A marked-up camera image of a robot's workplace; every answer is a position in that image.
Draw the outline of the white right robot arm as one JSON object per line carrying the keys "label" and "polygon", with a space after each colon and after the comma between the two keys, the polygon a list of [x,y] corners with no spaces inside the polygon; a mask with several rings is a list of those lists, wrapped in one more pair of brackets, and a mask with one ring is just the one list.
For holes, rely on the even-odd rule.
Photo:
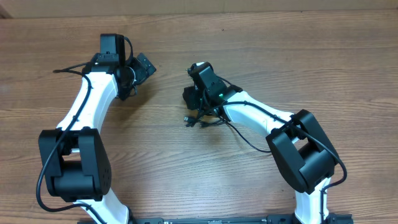
{"label": "white right robot arm", "polygon": [[352,223],[351,215],[338,215],[327,208],[327,191],[342,184],[347,170],[314,115],[307,110],[289,113],[252,98],[242,88],[219,77],[208,62],[194,63],[187,73],[193,86],[183,99],[195,117],[188,127],[243,124],[264,136],[277,168],[294,189],[292,214],[267,215],[262,223]]}

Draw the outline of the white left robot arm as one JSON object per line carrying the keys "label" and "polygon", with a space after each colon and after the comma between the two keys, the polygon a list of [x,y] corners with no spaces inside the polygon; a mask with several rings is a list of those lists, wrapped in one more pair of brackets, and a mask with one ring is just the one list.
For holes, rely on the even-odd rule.
{"label": "white left robot arm", "polygon": [[66,117],[43,130],[42,160],[35,196],[48,212],[80,207],[94,223],[135,223],[131,209],[111,189],[111,164],[100,137],[107,110],[115,99],[136,95],[156,68],[140,53],[127,55],[131,41],[121,34],[101,34],[100,50],[90,61],[61,69],[81,76],[80,91]]}

